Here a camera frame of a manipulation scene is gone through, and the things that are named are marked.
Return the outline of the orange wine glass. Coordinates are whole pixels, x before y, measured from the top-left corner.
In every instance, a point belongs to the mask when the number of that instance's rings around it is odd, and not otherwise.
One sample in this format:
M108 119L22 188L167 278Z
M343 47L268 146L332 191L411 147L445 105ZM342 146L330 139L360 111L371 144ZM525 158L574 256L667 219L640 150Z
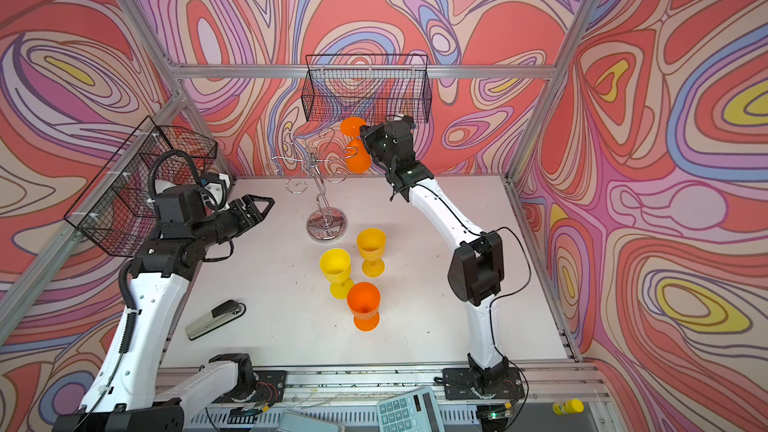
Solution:
M371 157L366 151L360 137L361 127L365 121L360 117L349 117L341 122L342 134L349 138L345 148L345 163L347 168L356 174L366 173L371 167Z
M347 305L354 316L355 326L364 332L374 330L380 321L381 294L372 283L355 284L347 295Z

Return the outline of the light yellow wine glass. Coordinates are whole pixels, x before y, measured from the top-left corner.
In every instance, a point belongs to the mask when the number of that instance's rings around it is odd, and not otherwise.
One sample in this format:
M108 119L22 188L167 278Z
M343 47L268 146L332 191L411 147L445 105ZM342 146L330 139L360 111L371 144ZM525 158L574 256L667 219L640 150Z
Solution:
M341 248L333 248L322 254L319 266L321 272L330 283L331 295L339 300L347 298L354 286L351 279L351 256Z

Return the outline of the dark yellow wine glass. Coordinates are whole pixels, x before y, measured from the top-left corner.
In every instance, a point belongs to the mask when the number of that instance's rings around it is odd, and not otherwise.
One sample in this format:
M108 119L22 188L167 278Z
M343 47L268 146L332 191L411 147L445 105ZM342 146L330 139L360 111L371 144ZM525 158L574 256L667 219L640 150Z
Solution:
M386 234L380 229L368 228L357 236L356 244L363 259L363 273L370 278L380 276L385 270L382 257L386 251Z

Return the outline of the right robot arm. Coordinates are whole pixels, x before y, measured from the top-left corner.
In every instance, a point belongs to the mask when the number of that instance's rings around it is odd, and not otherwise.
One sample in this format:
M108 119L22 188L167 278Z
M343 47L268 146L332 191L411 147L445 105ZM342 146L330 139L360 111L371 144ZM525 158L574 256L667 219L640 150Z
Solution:
M410 117L360 127L372 162L385 172L393 194L402 196L429 220L452 250L447 280L465 305L470 333L467 387L480 396L495 392L509 371L496 344L493 302L504 279L503 241L474 224L447 197L433 172L416 158Z

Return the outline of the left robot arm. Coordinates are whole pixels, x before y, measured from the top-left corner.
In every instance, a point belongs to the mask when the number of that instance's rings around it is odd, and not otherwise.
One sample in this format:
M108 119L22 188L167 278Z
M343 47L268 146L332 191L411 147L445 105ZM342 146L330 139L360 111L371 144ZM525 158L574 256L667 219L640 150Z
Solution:
M76 412L59 416L56 431L181 431L219 398L249 402L259 387L246 353L219 354L192 377L159 394L163 349L181 300L212 245L232 246L263 222L271 197L229 199L229 186L202 173L181 150L161 154L147 174L155 224L117 284L124 303L107 356Z

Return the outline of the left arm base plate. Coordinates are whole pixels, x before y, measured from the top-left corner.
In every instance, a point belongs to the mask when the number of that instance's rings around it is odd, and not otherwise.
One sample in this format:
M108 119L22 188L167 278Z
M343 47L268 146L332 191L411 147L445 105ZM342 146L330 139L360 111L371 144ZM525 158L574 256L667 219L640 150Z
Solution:
M228 398L233 403L255 402L272 406L283 401L288 372L286 370L261 370L254 373L252 386L231 392Z

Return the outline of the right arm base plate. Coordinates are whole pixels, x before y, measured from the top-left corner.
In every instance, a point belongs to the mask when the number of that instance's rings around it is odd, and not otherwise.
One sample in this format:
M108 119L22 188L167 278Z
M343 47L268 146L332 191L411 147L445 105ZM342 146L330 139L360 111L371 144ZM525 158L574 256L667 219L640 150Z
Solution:
M481 386L469 368L444 368L434 378L434 384L443 388L447 400L504 400L513 403L526 397L526 386L517 368L506 370L505 375L491 385Z

